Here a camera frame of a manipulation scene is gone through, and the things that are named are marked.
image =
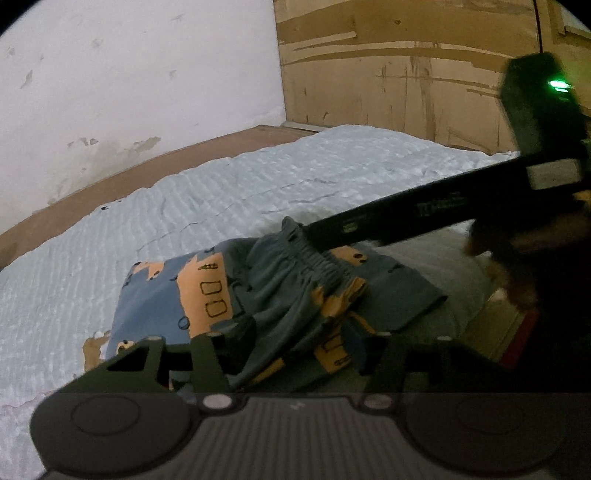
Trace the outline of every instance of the bed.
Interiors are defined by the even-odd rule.
[[[30,415],[83,373],[82,345],[111,328],[134,263],[275,232],[285,216],[310,223],[511,155],[345,125],[208,161],[98,206],[0,271],[0,478],[30,479],[43,470],[28,434]],[[467,224],[456,225],[380,249],[449,297],[410,326],[419,341],[458,338],[493,293],[484,259],[460,251],[466,232]]]

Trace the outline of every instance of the green led indicator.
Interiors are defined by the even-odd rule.
[[[550,82],[550,86],[551,86],[552,88],[555,88],[555,89],[556,89],[556,90],[558,90],[559,92],[565,92],[565,91],[568,91],[568,90],[564,90],[564,89],[570,88],[570,85],[569,85],[568,83],[566,83],[566,82],[562,81],[562,80],[552,80],[552,81]]]

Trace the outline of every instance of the white label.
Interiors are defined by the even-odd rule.
[[[533,190],[551,189],[583,180],[579,162],[573,158],[527,167],[527,174]]]

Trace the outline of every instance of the red strip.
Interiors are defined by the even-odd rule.
[[[516,367],[539,316],[540,314],[537,310],[532,310],[525,315],[515,337],[507,347],[507,350],[499,362],[503,367],[508,368],[509,370],[513,370]]]

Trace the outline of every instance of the green light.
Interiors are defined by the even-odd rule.
[[[570,87],[570,85],[568,83],[563,82],[562,80],[552,80],[550,82],[550,86],[552,88],[557,89],[557,90],[558,89],[561,89],[561,88],[564,89],[564,88],[569,88]]]

